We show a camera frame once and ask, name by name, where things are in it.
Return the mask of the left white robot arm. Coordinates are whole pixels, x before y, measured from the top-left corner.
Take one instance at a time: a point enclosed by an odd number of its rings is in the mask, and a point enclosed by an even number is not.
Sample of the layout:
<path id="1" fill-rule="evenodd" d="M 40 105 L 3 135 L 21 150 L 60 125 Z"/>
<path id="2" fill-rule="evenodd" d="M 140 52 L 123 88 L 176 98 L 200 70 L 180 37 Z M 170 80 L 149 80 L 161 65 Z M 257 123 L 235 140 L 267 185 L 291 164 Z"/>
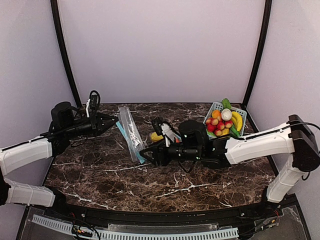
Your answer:
<path id="1" fill-rule="evenodd" d="M 38 160 L 55 158 L 62 154 L 79 137 L 97 137 L 118 121 L 116 116 L 98 112 L 98 103 L 90 99 L 85 116 L 77 118 L 77 109 L 70 102 L 58 103 L 51 110 L 48 132 L 31 140 L 0 150 L 0 203 L 53 207 L 59 192 L 45 186 L 34 186 L 8 179 L 14 170 Z"/>

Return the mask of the yellow toy mango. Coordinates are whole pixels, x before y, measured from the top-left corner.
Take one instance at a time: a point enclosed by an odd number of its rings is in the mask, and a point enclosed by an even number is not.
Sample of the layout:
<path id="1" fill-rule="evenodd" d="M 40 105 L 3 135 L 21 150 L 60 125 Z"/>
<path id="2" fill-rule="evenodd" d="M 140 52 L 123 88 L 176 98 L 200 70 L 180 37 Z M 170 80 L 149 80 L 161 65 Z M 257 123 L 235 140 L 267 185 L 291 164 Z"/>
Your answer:
<path id="1" fill-rule="evenodd" d="M 156 132 L 152 132 L 150 134 L 150 139 L 153 143 L 161 141 L 164 137 L 162 135 L 158 135 Z"/>

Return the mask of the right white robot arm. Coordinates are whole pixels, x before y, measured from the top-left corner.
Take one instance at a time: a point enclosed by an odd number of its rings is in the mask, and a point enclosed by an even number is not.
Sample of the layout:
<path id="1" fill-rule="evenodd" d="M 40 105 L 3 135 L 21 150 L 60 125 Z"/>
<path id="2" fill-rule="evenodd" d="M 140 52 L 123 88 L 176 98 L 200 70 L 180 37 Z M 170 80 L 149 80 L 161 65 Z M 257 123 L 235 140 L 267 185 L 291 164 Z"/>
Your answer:
<path id="1" fill-rule="evenodd" d="M 195 120 L 183 121 L 177 130 L 155 118 L 152 126 L 163 139 L 152 143 L 139 154 L 155 166 L 171 161 L 200 161 L 211 169 L 228 168 L 241 162 L 265 156 L 288 154 L 284 167 L 264 191 L 263 200 L 280 203 L 304 173 L 320 166 L 320 151 L 311 124 L 296 115 L 275 128 L 236 136 L 227 134 L 210 139 L 208 128 Z"/>

